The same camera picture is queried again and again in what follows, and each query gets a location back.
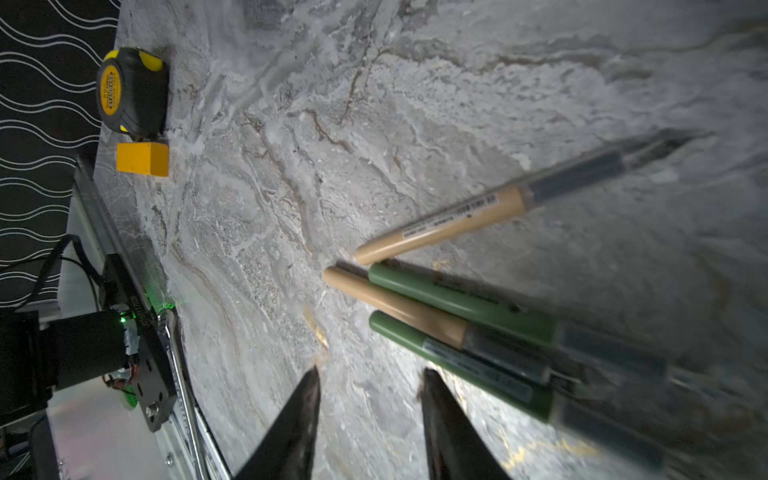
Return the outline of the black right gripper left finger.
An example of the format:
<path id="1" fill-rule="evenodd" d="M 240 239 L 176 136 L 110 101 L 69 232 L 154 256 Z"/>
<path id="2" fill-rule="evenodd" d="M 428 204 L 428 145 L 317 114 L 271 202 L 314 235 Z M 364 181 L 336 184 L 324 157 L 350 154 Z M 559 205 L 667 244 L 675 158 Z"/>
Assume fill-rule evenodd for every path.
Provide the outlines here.
<path id="1" fill-rule="evenodd" d="M 320 376 L 312 367 L 234 479 L 310 479 L 320 404 Z"/>

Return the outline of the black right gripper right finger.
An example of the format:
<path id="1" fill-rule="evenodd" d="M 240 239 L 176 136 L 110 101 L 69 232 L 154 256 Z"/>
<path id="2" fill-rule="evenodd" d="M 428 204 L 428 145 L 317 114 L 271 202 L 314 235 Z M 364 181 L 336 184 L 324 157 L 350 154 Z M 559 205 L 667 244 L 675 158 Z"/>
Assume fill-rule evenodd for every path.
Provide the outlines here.
<path id="1" fill-rule="evenodd" d="M 434 369 L 420 387 L 430 479 L 509 479 Z"/>

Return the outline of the orange pen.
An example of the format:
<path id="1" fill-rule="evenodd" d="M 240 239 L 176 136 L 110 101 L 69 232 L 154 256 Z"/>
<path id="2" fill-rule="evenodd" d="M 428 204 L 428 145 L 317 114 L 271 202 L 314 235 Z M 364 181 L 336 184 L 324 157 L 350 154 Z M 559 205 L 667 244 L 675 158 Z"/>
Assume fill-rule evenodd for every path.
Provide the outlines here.
<path id="1" fill-rule="evenodd" d="M 369 281 L 368 274 L 363 277 L 340 267 L 329 267 L 324 270 L 322 278 L 326 284 L 344 294 L 505 373 L 539 386 L 560 388 L 571 394 L 583 389 L 587 381 L 587 369 L 584 366 L 557 352 L 543 353 L 543 357 L 549 361 L 553 370 L 549 381 L 545 384 L 539 384 L 487 362 L 463 349 L 465 335 L 469 331 L 467 321 L 379 287 Z"/>

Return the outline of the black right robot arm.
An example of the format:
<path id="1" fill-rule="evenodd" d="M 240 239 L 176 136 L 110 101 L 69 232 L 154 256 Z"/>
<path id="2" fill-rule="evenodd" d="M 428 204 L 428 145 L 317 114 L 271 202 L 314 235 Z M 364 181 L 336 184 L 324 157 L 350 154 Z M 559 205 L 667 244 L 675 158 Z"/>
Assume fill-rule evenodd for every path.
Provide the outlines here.
<path id="1" fill-rule="evenodd" d="M 124 333 L 112 310 L 58 320 L 46 329 L 34 312 L 2 314 L 2 423 L 44 409 L 54 388 L 122 367 L 127 362 Z M 419 398 L 430 478 L 506 478 L 437 371 L 424 369 Z M 237 478 L 310 478 L 320 404 L 320 375 L 311 368 Z"/>

